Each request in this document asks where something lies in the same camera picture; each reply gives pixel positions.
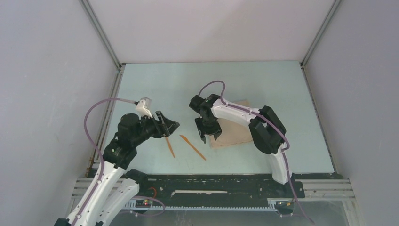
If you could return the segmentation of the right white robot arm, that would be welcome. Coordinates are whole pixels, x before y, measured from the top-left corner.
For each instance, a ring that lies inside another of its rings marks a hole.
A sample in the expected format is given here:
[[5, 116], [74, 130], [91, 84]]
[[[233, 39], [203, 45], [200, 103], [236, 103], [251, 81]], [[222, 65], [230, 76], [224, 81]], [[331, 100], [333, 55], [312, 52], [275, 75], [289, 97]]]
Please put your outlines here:
[[255, 147], [268, 155], [275, 194], [285, 197], [292, 192], [291, 172], [283, 157], [283, 149], [288, 146], [286, 128], [272, 108], [266, 105], [261, 109], [246, 107], [228, 102], [216, 94], [208, 98], [195, 95], [189, 107], [199, 114], [195, 124], [203, 142], [206, 137], [217, 140], [222, 135], [221, 120], [236, 123], [249, 131]]

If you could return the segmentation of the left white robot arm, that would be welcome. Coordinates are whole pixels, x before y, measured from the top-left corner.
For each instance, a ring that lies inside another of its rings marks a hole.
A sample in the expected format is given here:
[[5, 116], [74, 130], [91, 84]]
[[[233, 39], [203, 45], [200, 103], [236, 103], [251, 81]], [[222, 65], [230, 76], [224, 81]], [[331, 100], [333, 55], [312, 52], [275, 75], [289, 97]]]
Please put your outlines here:
[[59, 218], [55, 225], [104, 226], [112, 221], [130, 198], [147, 194], [149, 184], [141, 178], [124, 178], [120, 190], [110, 193], [136, 157], [136, 149], [140, 144], [149, 138], [169, 137], [179, 126], [178, 122], [166, 118], [161, 111], [156, 111], [155, 118], [139, 117], [134, 113], [123, 115], [81, 201], [66, 218]]

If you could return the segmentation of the beige cloth napkin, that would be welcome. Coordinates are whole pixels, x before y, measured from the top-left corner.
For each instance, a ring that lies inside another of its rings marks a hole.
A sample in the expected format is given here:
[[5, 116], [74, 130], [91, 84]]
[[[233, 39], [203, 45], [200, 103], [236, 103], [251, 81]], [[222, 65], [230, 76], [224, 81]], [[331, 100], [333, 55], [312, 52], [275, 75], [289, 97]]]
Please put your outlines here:
[[222, 133], [215, 138], [209, 135], [211, 148], [223, 148], [233, 145], [240, 145], [252, 142], [252, 135], [249, 130], [250, 120], [255, 118], [249, 113], [252, 108], [218, 99], [211, 108], [212, 114], [217, 118]]

